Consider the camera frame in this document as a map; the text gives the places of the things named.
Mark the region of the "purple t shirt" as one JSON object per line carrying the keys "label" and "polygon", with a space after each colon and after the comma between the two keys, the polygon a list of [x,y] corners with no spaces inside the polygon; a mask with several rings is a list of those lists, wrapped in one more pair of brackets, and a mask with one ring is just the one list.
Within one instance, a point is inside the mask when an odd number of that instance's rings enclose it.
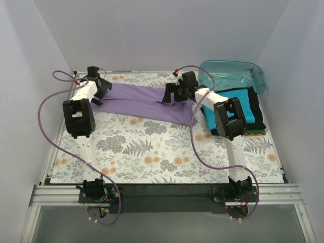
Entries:
{"label": "purple t shirt", "polygon": [[103,104],[97,106],[92,103],[91,107],[96,112],[130,115],[180,125],[197,123],[193,116],[193,101],[172,100],[163,103],[164,94],[164,88],[114,83],[112,90],[101,100]]}

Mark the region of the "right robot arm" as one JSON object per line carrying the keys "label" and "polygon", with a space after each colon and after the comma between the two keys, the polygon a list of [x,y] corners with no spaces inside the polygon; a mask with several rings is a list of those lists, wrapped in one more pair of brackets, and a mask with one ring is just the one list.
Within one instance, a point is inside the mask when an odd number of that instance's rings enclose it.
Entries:
{"label": "right robot arm", "polygon": [[163,102],[170,103],[173,94],[176,102],[194,101],[197,104],[194,112],[200,105],[204,105],[213,111],[216,130],[226,145],[229,166],[213,167],[199,157],[193,141],[193,124],[191,124],[190,139],[193,151],[199,162],[204,166],[213,170],[228,170],[229,183],[225,191],[220,193],[225,199],[243,200],[252,191],[253,185],[252,174],[246,168],[243,148],[247,122],[239,99],[237,97],[223,97],[215,93],[212,88],[200,86],[193,71],[180,73],[176,69],[173,75],[176,81],[166,84]]}

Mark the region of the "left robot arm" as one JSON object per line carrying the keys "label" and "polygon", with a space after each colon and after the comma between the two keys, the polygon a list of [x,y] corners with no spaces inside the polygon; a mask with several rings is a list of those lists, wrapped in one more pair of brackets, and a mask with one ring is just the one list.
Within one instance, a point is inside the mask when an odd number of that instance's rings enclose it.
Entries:
{"label": "left robot arm", "polygon": [[85,78],[89,82],[79,82],[85,87],[63,102],[63,113],[66,130],[76,142],[80,157],[87,162],[83,165],[83,195],[101,203],[107,199],[108,191],[104,187],[103,176],[92,169],[97,166],[97,161],[92,138],[96,122],[91,105],[103,105],[101,99],[111,90],[112,84],[100,76],[99,67],[90,66],[87,72]]}

